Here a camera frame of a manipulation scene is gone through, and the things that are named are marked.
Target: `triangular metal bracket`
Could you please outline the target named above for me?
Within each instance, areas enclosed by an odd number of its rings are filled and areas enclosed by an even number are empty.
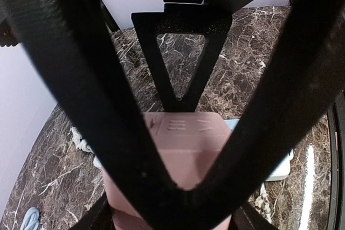
[[[164,110],[193,112],[213,71],[232,23],[229,12],[204,5],[166,4],[163,13],[133,13],[142,51],[150,69]],[[205,36],[205,45],[185,95],[178,100],[171,85],[156,37],[163,33]]]

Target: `marble floor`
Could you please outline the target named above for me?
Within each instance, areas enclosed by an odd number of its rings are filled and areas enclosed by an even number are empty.
[[[224,119],[241,116],[288,13],[286,7],[249,8],[233,16],[198,111],[215,111]],[[112,37],[141,110],[162,110],[135,31],[116,32]],[[175,92],[182,95],[204,39],[164,34],[157,42]],[[92,154],[75,149],[71,126],[57,106],[18,176],[0,230],[19,229],[31,206],[41,211],[40,229],[69,229],[103,194],[101,172],[93,166]],[[258,190],[250,197],[250,203],[279,229],[326,229],[330,200],[328,134],[324,116],[294,149],[290,175],[283,181],[265,183],[266,192]]]

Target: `white wall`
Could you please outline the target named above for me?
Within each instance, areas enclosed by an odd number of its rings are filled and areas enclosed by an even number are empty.
[[[0,218],[25,159],[55,105],[23,45],[0,47]]]
[[[162,12],[163,0],[103,0],[120,29],[133,27],[130,18],[135,12]],[[289,0],[254,0],[246,7],[289,5]]]

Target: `pink box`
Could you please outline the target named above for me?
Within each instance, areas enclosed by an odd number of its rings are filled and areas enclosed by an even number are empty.
[[[144,113],[147,128],[171,178],[184,190],[202,181],[231,129],[217,113]],[[103,180],[116,229],[151,229],[131,206],[109,175]],[[229,227],[230,216],[216,230]]]

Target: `triangular cutout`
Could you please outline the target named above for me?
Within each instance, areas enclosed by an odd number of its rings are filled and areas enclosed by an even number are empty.
[[[164,110],[195,111],[230,29],[231,14],[210,10],[203,5],[168,4],[164,13],[133,13],[132,21]],[[186,94],[181,99],[175,95],[156,40],[158,35],[165,33],[205,37]]]
[[[175,96],[181,101],[197,67],[205,37],[200,34],[165,33],[159,34],[156,39]]]

